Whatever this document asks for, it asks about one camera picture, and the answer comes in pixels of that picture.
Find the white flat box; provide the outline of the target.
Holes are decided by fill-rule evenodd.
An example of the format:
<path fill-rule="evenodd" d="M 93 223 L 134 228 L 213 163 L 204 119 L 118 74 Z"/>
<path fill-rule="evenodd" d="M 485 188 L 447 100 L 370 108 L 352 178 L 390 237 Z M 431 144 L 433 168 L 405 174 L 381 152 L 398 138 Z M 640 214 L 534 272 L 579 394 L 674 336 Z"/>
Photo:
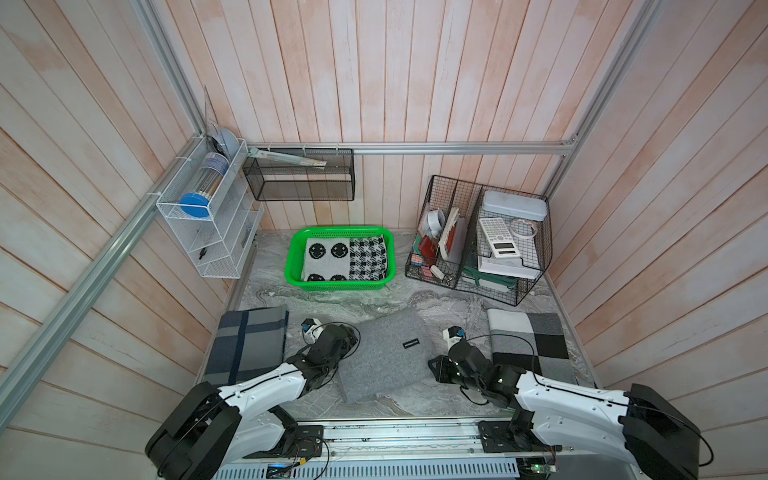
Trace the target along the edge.
<path fill-rule="evenodd" d="M 500 259 L 496 257 L 477 256 L 480 272 L 535 280 L 542 269 L 539 265 L 539 257 L 533 239 L 518 239 L 521 256 L 515 258 Z"/>

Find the black mesh wall basket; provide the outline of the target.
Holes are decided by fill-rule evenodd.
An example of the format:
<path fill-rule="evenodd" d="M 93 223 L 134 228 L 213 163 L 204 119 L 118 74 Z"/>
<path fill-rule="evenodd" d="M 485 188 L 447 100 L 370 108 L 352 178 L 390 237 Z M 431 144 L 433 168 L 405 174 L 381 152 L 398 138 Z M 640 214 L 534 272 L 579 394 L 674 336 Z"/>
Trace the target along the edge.
<path fill-rule="evenodd" d="M 340 201 L 355 199 L 355 156 L 342 148 L 265 148 L 325 160 L 324 168 L 267 167 L 248 154 L 243 173 L 258 201 Z"/>

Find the plain grey scarf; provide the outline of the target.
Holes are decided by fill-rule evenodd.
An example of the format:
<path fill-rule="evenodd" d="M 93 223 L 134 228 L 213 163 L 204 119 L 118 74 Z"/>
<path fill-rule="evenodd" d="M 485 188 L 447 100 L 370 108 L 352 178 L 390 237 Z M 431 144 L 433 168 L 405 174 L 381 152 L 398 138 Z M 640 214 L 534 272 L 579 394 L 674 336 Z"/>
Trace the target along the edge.
<path fill-rule="evenodd" d="M 345 403 L 369 401 L 432 376 L 428 361 L 436 356 L 434 345 L 415 309 L 363 322 L 358 330 L 356 351 L 338 367 Z"/>

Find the grey round disc on shelf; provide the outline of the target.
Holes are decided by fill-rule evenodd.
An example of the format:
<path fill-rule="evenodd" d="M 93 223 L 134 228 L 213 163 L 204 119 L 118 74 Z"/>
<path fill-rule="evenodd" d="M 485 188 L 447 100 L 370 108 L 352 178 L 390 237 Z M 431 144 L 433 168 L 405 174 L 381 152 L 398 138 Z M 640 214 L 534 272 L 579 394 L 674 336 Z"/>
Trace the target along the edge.
<path fill-rule="evenodd" d="M 229 160 L 233 160 L 239 150 L 240 144 L 236 136 L 226 128 L 216 127 L 208 132 L 208 137 L 213 146 L 213 149 L 227 157 Z"/>

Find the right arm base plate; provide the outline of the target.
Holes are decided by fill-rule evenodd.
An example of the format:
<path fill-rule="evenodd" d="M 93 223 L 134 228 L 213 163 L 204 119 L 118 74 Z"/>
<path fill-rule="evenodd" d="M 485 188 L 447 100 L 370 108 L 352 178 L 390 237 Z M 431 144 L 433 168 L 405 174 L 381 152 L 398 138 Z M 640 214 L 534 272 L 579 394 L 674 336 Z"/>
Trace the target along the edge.
<path fill-rule="evenodd" d="M 482 420 L 477 423 L 484 453 L 559 453 L 560 445 L 549 446 L 530 431 L 516 428 L 511 421 Z"/>

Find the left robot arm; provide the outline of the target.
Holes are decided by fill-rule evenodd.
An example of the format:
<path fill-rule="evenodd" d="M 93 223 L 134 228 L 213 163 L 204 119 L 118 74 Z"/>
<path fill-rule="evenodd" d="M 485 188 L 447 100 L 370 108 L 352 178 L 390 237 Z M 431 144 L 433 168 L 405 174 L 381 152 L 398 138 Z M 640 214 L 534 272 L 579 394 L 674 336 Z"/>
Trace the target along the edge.
<path fill-rule="evenodd" d="M 304 323 L 307 344 L 276 368 L 247 381 L 195 385 L 145 446 L 162 479 L 210 479 L 249 455 L 289 457 L 312 441 L 282 406 L 324 387 L 355 352 L 359 329 L 344 322 Z"/>

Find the red notebook in organizer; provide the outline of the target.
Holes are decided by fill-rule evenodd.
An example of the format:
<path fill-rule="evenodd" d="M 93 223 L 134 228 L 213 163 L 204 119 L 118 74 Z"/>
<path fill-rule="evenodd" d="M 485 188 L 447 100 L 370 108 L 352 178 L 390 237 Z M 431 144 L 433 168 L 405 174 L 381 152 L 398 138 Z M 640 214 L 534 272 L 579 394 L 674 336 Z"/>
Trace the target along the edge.
<path fill-rule="evenodd" d="M 439 247 L 429 236 L 423 236 L 419 240 L 416 250 L 429 266 L 434 265 L 439 257 Z"/>

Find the black white grey checked scarf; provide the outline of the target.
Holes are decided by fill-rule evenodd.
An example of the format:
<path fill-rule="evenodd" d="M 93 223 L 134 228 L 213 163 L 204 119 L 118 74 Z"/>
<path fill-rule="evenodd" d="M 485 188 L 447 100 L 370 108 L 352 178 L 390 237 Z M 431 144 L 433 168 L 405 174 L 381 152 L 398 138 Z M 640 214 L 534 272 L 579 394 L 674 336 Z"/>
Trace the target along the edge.
<path fill-rule="evenodd" d="M 555 313 L 487 311 L 492 361 L 576 383 L 560 318 Z"/>

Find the white smiley checkered scarf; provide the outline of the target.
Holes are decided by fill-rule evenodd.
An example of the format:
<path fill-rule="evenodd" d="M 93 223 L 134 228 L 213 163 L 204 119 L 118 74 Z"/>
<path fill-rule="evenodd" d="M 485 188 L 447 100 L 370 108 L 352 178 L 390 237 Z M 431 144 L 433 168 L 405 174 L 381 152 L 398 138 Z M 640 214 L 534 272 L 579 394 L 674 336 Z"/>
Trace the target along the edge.
<path fill-rule="evenodd" d="M 301 280 L 379 281 L 388 275 L 388 253 L 381 235 L 362 238 L 310 238 Z"/>

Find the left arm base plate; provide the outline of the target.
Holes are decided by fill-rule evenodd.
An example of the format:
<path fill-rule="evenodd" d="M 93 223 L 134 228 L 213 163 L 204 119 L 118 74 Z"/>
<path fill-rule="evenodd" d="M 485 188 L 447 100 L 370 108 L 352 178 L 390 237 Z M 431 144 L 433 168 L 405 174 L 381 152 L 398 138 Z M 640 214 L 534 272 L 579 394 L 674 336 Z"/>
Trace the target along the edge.
<path fill-rule="evenodd" d="M 253 452 L 245 459 L 303 458 L 312 459 L 323 454 L 324 427 L 320 424 L 289 427 L 271 450 Z"/>

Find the grey blue plaid scarf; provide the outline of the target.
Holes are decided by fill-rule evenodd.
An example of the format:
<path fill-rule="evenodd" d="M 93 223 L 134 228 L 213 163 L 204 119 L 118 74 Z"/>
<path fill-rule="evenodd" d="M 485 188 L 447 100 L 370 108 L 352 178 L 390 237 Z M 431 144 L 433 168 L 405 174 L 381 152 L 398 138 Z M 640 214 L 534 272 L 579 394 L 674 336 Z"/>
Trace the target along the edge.
<path fill-rule="evenodd" d="M 202 376 L 214 387 L 268 373 L 284 362 L 289 312 L 285 306 L 229 311 L 220 321 Z"/>

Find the aluminium front rail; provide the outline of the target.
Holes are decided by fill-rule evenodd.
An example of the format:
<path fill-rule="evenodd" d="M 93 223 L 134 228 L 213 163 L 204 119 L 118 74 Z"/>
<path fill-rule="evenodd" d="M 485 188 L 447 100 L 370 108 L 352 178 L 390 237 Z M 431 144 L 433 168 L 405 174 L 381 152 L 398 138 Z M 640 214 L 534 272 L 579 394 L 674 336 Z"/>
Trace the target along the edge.
<path fill-rule="evenodd" d="M 482 419 L 299 422 L 324 427 L 320 457 L 236 460 L 210 479 L 640 479 L 639 469 L 573 447 L 484 453 Z"/>

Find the white tape roll in organizer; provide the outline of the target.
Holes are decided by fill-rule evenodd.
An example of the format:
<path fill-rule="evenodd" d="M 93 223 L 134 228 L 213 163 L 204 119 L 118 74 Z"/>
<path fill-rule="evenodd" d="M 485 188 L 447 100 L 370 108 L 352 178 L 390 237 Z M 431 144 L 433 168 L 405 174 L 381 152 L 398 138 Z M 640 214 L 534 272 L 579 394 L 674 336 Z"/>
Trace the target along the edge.
<path fill-rule="evenodd" d="M 440 209 L 428 208 L 420 219 L 420 235 L 429 237 L 432 240 L 439 239 L 442 235 L 444 225 L 445 215 L 443 211 Z"/>

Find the green plastic basket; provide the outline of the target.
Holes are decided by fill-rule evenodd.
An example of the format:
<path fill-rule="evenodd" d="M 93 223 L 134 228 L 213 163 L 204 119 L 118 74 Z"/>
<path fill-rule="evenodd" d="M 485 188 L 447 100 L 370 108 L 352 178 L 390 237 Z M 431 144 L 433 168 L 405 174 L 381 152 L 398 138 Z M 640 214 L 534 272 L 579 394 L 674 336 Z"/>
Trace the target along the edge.
<path fill-rule="evenodd" d="M 388 253 L 388 275 L 379 281 L 312 281 L 304 282 L 301 274 L 304 264 L 306 243 L 310 238 L 362 238 L 372 236 L 385 238 Z M 298 231 L 292 238 L 286 260 L 284 276 L 286 281 L 304 291 L 355 291 L 379 290 L 395 277 L 395 248 L 393 234 L 384 227 L 333 226 L 310 227 Z"/>

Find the white ruler on mesh basket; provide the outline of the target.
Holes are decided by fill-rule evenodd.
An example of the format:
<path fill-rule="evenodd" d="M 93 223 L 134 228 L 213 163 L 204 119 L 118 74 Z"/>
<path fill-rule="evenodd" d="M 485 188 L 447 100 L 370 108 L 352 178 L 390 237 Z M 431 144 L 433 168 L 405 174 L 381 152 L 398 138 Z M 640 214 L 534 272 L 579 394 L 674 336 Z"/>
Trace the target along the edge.
<path fill-rule="evenodd" d="M 309 158 L 306 156 L 293 155 L 275 150 L 264 150 L 256 147 L 250 147 L 248 154 L 251 158 L 258 160 L 267 167 L 310 167 L 324 168 L 327 165 L 325 160 Z"/>

